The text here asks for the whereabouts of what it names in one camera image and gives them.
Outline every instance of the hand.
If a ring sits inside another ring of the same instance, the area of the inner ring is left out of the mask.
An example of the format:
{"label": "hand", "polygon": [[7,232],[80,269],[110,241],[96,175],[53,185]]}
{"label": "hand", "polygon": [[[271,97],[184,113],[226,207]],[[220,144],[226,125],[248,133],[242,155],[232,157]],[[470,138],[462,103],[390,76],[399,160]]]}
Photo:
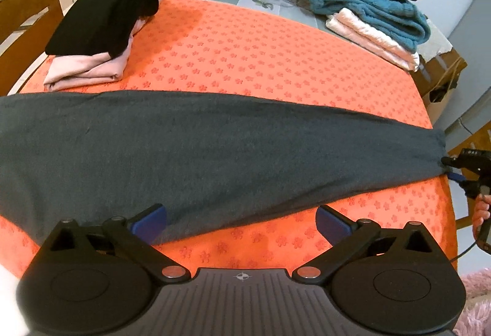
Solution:
{"label": "hand", "polygon": [[481,225],[489,218],[489,205],[491,204],[491,196],[477,196],[476,205],[474,207],[474,215],[472,216],[472,233],[477,239]]}

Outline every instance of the crosshair symbol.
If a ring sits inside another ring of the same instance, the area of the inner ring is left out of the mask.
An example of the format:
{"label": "crosshair symbol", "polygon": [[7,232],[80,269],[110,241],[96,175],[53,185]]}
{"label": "crosshair symbol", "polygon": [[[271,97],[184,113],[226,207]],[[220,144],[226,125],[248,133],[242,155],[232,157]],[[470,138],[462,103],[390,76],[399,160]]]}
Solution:
{"label": "crosshair symbol", "polygon": [[241,272],[240,274],[237,274],[237,275],[234,276],[234,278],[237,278],[237,279],[239,279],[241,281],[247,280],[250,277],[251,277],[250,275],[244,274],[244,272]]}

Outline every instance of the cardboard box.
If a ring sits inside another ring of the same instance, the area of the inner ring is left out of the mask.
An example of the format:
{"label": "cardboard box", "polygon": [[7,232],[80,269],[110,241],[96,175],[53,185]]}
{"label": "cardboard box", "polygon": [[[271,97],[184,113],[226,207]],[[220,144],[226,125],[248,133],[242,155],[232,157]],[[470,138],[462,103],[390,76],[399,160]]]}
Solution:
{"label": "cardboard box", "polygon": [[457,83],[467,63],[455,49],[434,57],[428,63],[420,56],[420,62],[419,70],[413,72],[411,76],[423,98],[431,124],[434,125],[448,105],[455,91],[455,85],[453,88],[448,88],[443,99],[437,103],[431,102],[430,92],[438,87],[449,85],[451,81]]}

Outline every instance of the pink folded garment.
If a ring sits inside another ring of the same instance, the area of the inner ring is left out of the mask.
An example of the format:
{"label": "pink folded garment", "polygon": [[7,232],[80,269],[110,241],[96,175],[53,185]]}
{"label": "pink folded garment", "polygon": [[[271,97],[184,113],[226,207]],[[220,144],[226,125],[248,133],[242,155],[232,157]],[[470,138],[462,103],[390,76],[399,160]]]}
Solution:
{"label": "pink folded garment", "polygon": [[119,81],[123,78],[123,72],[130,56],[133,36],[142,29],[146,22],[147,19],[137,20],[131,31],[128,46],[120,56],[114,59],[111,59],[107,52],[92,56],[56,56],[44,79],[45,88],[48,91],[59,91]]}

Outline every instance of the blue gripper pad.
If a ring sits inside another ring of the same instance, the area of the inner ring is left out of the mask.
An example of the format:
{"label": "blue gripper pad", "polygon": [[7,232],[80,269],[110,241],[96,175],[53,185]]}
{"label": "blue gripper pad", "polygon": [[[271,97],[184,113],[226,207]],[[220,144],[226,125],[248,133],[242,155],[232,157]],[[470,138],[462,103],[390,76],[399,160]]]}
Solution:
{"label": "blue gripper pad", "polygon": [[130,232],[139,237],[143,242],[152,244],[167,224],[167,211],[160,206],[145,217],[130,225]]}
{"label": "blue gripper pad", "polygon": [[333,246],[344,238],[351,236],[353,233],[352,224],[355,224],[348,218],[346,220],[350,223],[343,221],[341,218],[344,216],[338,212],[336,213],[338,216],[325,210],[322,206],[315,213],[315,226],[317,230]]}

